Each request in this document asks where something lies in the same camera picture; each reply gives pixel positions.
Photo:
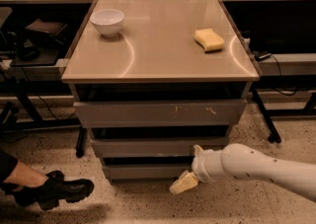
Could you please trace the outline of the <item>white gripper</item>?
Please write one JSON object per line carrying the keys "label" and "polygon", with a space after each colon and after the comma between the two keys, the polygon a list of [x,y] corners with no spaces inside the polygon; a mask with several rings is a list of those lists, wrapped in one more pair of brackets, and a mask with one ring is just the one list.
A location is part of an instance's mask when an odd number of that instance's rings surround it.
{"label": "white gripper", "polygon": [[192,171],[184,171],[177,180],[169,187],[172,194],[179,194],[198,185],[198,181],[203,183],[212,183],[213,178],[206,170],[206,158],[212,153],[212,150],[203,150],[199,145],[194,146],[195,157],[192,162]]}

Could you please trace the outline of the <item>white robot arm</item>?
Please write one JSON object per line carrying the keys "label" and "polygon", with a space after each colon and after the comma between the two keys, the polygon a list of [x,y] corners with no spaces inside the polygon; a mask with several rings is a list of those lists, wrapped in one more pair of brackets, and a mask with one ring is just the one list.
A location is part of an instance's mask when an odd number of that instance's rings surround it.
{"label": "white robot arm", "polygon": [[223,178],[261,180],[316,201],[316,165],[277,159],[244,144],[229,144],[222,150],[195,145],[191,170],[185,170],[169,187],[179,194],[198,185]]}

